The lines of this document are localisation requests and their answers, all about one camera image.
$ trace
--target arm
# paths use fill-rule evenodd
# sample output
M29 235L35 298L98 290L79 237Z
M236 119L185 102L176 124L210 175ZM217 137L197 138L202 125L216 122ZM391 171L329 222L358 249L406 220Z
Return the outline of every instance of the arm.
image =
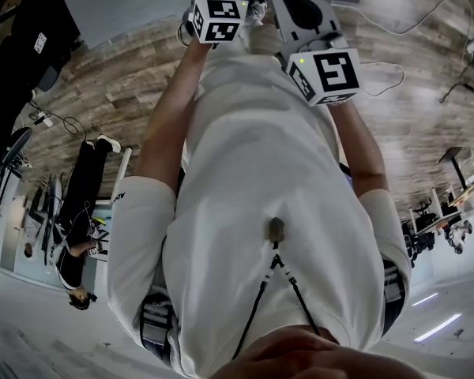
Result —
M329 106L351 170L356 196L376 189L388 189L385 164L378 144L352 101Z
M210 48L210 44L201 44L196 38L188 47L149 119L135 175L154 178L177 190L194 95Z
M353 189L371 218L376 243L383 259L384 335L401 314L404 304L407 304L411 263L395 204L389 192L386 192L388 182L385 164L376 141L353 102L329 107L329 110L348 160Z

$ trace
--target desk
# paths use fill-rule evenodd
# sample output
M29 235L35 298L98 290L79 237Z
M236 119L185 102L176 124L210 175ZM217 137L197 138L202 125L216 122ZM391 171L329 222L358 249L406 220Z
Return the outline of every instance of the desk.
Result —
M431 224L429 224L424 229L422 229L421 231L418 231L418 229L416 228L416 220L414 217L414 212L412 211L412 208L409 208L409 216L411 217L412 229L414 230L414 234L416 236L424 235L425 233L431 233L433 231L441 229L445 223L448 223L451 219L461 214L461 212L454 212L454 213L444 216L442 214L441 204L439 202L437 193L435 192L435 188L432 188L431 192L432 192L431 194L432 204L434 205L434 210L436 214L439 216L439 218L435 220L434 222L432 222Z
M464 189L458 197L449 203L449 206L460 206L468 201L472 195L474 195L474 185Z
M461 215L461 212L455 212L450 215L443 216L442 218L435 220L430 225L419 231L417 233L417 236L425 235L426 233L434 233L439 229L443 229L444 226L447 225L451 219L459 215Z

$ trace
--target sleeve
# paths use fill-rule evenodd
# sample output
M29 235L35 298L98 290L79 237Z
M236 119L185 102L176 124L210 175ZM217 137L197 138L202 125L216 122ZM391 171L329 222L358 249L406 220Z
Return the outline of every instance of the sleeve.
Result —
M141 345L140 308L148 295L167 228L175 218L175 194L144 177L124 178L112 209L107 296L123 329Z
M373 189L360 197L371 218L374 236L383 259L385 300L383 335L399 317L409 296L411 261L395 204L388 191Z

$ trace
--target black pants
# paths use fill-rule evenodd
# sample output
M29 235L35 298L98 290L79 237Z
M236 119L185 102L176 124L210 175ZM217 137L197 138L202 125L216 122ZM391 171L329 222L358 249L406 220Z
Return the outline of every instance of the black pants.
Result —
M111 150L111 144L103 139L96 142L95 148L86 141L82 142L58 216L65 233L69 233L66 237L69 247L88 239L90 218L102 184L103 167Z

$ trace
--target table leg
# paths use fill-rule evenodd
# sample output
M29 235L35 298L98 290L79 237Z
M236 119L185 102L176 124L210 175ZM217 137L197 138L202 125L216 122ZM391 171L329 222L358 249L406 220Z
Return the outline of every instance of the table leg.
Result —
M418 229L416 229L416 221L414 219L414 213L412 208L409 208L409 216L411 217L412 229L414 230L414 235L418 235Z
M434 209L437 212L438 218L442 218L444 215L442 214L441 203L439 202L435 188L432 188L432 204L434 205Z
M460 179L460 182L461 182L461 186L463 187L464 190L467 189L467 184L465 184L465 178L464 178L464 175L461 173L461 170L458 166L458 162L457 162L457 159L455 159L454 157L451 158L451 163L453 164L453 167L455 167L455 171L457 172L458 174L458 178Z
M457 195L455 194L455 190L453 189L453 186L451 184L448 187L448 190L451 193L451 195L453 195L453 199L455 199L457 197Z

